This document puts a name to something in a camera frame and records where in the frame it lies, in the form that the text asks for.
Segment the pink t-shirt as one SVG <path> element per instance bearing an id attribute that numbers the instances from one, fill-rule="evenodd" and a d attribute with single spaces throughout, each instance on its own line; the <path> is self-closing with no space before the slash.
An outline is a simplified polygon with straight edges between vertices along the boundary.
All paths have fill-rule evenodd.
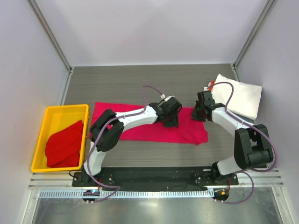
<path id="1" fill-rule="evenodd" d="M 114 112 L 127 112 L 141 108 L 143 108 L 141 105 L 96 102 L 92 123 L 94 123 L 106 109 L 112 109 Z M 194 145 L 206 143 L 208 142 L 208 132 L 205 130 L 202 122 L 191 119 L 192 111 L 193 109 L 190 107 L 182 108 L 178 115 L 178 127 L 164 127 L 161 123 L 138 126 L 125 131 L 120 139 Z"/>

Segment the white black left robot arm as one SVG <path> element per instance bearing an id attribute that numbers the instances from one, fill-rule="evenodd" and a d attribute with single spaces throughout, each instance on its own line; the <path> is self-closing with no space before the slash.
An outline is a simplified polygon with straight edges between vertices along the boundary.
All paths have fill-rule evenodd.
<path id="1" fill-rule="evenodd" d="M 116 146 L 123 132 L 155 123 L 161 123 L 164 127 L 178 127 L 181 109 L 182 104 L 174 96 L 169 96 L 159 103 L 150 103 L 128 112 L 105 110 L 90 128 L 91 148 L 84 162 L 84 183 L 92 187 L 99 182 L 98 174 L 106 153 Z"/>

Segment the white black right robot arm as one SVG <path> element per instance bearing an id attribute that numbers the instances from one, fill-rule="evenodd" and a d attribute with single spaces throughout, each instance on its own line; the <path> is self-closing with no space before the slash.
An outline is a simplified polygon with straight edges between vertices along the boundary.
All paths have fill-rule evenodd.
<path id="1" fill-rule="evenodd" d="M 191 119 L 214 122 L 234 137 L 233 155 L 211 166 L 210 175 L 213 183 L 226 184 L 227 179 L 239 171 L 273 162 L 274 153 L 265 125 L 254 125 L 233 117 L 224 104 L 215 102 L 210 91 L 198 92 L 197 96 Z"/>

